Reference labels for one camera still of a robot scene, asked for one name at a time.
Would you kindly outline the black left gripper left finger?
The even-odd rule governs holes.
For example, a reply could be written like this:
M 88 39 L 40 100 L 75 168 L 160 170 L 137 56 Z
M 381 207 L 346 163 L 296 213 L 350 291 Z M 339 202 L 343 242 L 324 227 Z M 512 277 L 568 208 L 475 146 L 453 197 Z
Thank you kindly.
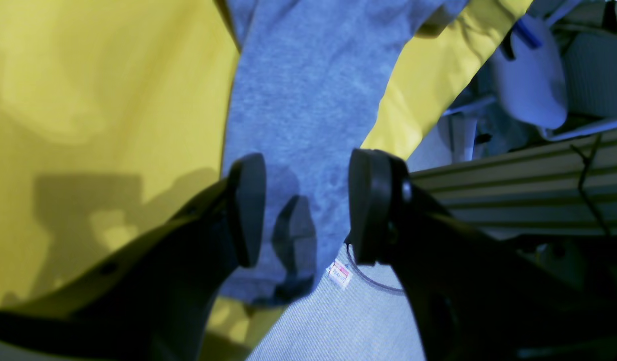
M 196 360 L 222 284 L 258 262 L 260 153 L 74 281 L 0 310 L 0 341 L 76 359 Z

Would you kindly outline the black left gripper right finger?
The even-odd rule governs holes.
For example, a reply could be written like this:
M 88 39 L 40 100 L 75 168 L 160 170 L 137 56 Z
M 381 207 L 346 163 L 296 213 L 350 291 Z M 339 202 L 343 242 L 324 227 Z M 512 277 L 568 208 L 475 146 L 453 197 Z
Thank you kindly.
M 617 236 L 498 241 L 381 150 L 352 151 L 348 199 L 355 261 L 391 266 L 427 360 L 617 360 Z

